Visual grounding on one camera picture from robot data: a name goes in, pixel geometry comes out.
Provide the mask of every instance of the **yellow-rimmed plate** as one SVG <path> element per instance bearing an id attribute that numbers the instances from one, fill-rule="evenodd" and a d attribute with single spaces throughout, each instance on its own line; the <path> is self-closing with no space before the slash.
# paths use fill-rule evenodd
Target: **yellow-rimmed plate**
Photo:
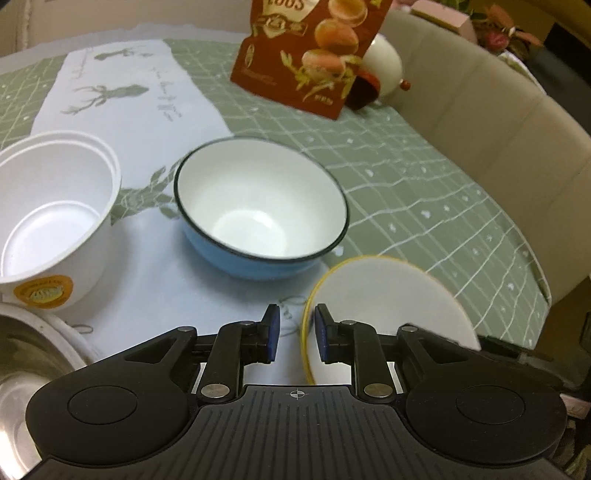
<path id="1" fill-rule="evenodd" d="M 310 329 L 311 314 L 319 303 L 326 303 L 335 322 L 357 320 L 387 335 L 412 323 L 462 346 L 480 349 L 466 312 L 433 277 L 395 258 L 356 257 L 327 272 L 304 309 L 301 354 L 310 384 L 351 383 L 349 366 L 325 365 L 320 360 L 316 333 Z"/>

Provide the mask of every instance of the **pink box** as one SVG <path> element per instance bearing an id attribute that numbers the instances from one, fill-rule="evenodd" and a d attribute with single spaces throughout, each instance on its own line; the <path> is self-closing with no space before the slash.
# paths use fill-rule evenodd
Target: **pink box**
<path id="1" fill-rule="evenodd" d="M 472 43 L 478 43 L 470 17 L 462 12 L 431 0 L 417 0 L 411 11 L 414 15 L 447 28 Z"/>

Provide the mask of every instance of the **red snack bag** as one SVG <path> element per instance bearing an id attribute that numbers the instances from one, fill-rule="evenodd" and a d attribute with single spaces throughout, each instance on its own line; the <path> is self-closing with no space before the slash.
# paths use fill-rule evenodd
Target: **red snack bag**
<path id="1" fill-rule="evenodd" d="M 336 119 L 392 0 L 252 0 L 231 80 Z"/>

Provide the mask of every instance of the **green tablecloth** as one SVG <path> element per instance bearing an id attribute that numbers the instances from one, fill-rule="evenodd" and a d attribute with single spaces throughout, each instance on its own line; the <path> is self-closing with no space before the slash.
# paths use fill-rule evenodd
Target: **green tablecloth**
<path id="1" fill-rule="evenodd" d="M 357 255 L 402 258 L 441 281 L 479 333 L 535 345 L 549 290 L 523 236 L 481 187 L 395 110 L 384 105 L 357 114 L 344 109 L 333 122 L 231 84 L 236 45 L 167 43 L 234 134 L 269 138 L 305 152 L 342 185 L 351 225 L 342 244 L 325 258 L 329 265 Z M 30 133 L 63 59 L 0 76 L 0 148 Z M 142 204 L 141 195 L 135 201 L 138 210 L 151 207 Z"/>

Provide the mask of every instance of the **blue bowl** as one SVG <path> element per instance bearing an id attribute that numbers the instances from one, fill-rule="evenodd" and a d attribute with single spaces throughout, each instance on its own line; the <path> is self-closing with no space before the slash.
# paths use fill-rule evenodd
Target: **blue bowl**
<path id="1" fill-rule="evenodd" d="M 177 169 L 174 197 L 195 250 L 250 280 L 307 270 L 349 226 L 345 195 L 326 170 L 258 138 L 226 138 L 192 151 Z"/>

